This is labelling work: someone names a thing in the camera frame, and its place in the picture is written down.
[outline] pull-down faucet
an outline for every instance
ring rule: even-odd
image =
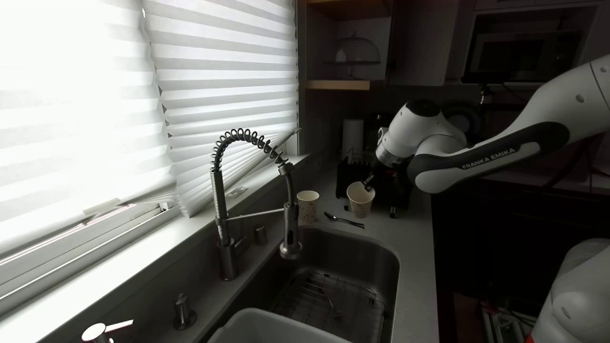
[[[234,141],[245,141],[245,143],[255,145],[270,160],[274,160],[278,164],[280,175],[283,175],[285,189],[287,189],[287,200],[285,200],[283,208],[228,217],[226,202],[224,202],[220,160],[222,160],[226,147]],[[232,280],[236,276],[234,238],[230,236],[230,231],[228,231],[230,221],[283,212],[285,227],[283,227],[283,240],[280,244],[280,255],[283,259],[299,257],[302,244],[299,240],[299,231],[297,231],[297,206],[293,200],[295,196],[293,196],[293,185],[291,185],[291,173],[289,173],[291,164],[270,147],[270,141],[264,141],[264,135],[257,135],[257,131],[249,131],[249,130],[241,130],[241,128],[228,130],[228,131],[224,131],[224,135],[220,135],[215,141],[211,160],[213,162],[211,162],[209,175],[211,175],[213,204],[215,204],[215,229],[217,229],[219,250],[220,250],[220,278]]]

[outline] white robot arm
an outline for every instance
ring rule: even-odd
[[[409,160],[422,192],[451,185],[610,130],[610,55],[579,65],[537,88],[501,133],[466,147],[438,112],[402,107],[377,145],[384,166]],[[527,343],[610,341],[610,240],[573,246],[546,295]]]
[[[384,166],[407,164],[407,175],[422,192],[493,171],[541,152],[610,130],[610,55],[579,65],[531,95],[516,120],[501,133],[464,147],[463,133],[440,112],[403,105],[377,143]]]

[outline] stainless steel sink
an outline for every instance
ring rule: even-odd
[[[302,253],[274,253],[211,326],[257,307],[310,324],[352,343],[388,343],[398,259],[375,242],[314,227],[302,229]]]

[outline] window blind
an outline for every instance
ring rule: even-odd
[[[217,137],[249,128],[270,143],[297,126],[297,42],[291,0],[144,0],[169,133],[175,196],[192,215],[211,200]],[[262,158],[247,143],[222,156],[230,185]]]
[[[0,4],[0,257],[171,185],[137,0]]]

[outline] white cup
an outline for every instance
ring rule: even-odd
[[[375,191],[365,189],[361,181],[356,181],[356,183],[350,183],[344,192],[348,198],[348,212],[354,217],[360,217],[360,219],[365,217],[373,204]]]
[[[320,200],[320,192],[316,191],[297,192],[300,225],[310,225],[318,219],[318,200]]]

